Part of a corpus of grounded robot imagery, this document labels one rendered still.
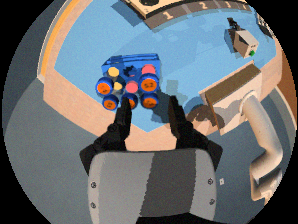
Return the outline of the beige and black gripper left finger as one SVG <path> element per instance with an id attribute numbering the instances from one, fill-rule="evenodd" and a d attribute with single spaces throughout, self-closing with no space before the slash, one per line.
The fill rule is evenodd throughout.
<path id="1" fill-rule="evenodd" d="M 131 118 L 132 111 L 129 98 L 123 97 L 121 106 L 117 108 L 114 123 L 110 124 L 107 131 L 98 137 L 93 144 L 80 151 L 80 159 L 88 177 L 90 164 L 95 154 L 107 150 L 127 151 L 125 139 L 130 135 Z"/>

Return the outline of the light blue bench mat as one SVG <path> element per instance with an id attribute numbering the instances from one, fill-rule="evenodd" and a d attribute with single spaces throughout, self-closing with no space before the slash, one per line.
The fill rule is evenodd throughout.
<path id="1" fill-rule="evenodd" d="M 101 66 L 112 57 L 158 54 L 160 78 L 158 107 L 138 106 L 131 124 L 145 132 L 167 123 L 168 105 L 175 95 L 187 114 L 204 105 L 198 92 L 250 61 L 261 69 L 276 55 L 275 40 L 258 25 L 256 10 L 219 8 L 189 13 L 153 29 L 121 0 L 93 0 L 79 15 L 58 53 L 54 70 L 102 105 L 96 92 L 103 77 Z M 234 53 L 227 18 L 249 31 L 259 44 L 254 56 Z"/>

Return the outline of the blue tube rack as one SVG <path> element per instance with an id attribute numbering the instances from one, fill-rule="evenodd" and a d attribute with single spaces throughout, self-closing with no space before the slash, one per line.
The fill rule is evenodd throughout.
<path id="1" fill-rule="evenodd" d="M 134 57 L 134 56 L 138 56 L 138 57 Z M 140 60 L 140 61 L 135 61 L 135 60 Z M 122 85 L 122 90 L 120 95 L 123 95 L 125 86 L 128 81 L 135 81 L 136 83 L 139 83 L 141 70 L 145 64 L 152 64 L 155 67 L 156 75 L 159 79 L 160 78 L 160 59 L 158 57 L 158 54 L 135 54 L 135 55 L 112 57 L 112 58 L 109 58 L 101 66 L 101 68 L 102 68 L 103 75 L 107 72 L 108 68 L 114 67 L 118 69 L 119 76 L 117 77 L 116 82 Z M 134 75 L 134 76 L 128 77 L 129 75 Z"/>

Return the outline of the clear conical tube with red liquid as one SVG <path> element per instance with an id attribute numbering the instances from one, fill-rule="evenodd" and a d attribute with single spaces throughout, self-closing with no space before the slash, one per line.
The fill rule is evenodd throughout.
<path id="1" fill-rule="evenodd" d="M 139 78 L 139 89 L 144 93 L 153 93 L 159 88 L 159 79 L 155 67 L 152 64 L 145 64 L 142 67 Z"/>

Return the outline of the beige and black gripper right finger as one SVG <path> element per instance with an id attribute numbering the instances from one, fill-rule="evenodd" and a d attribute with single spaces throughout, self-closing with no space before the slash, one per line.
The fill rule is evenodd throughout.
<path id="1" fill-rule="evenodd" d="M 209 141 L 205 135 L 194 129 L 192 122 L 186 120 L 183 107 L 178 104 L 175 95 L 171 95 L 169 98 L 168 117 L 171 134 L 177 138 L 175 149 L 205 149 L 211 156 L 216 172 L 223 152 L 222 147 L 211 140 Z"/>

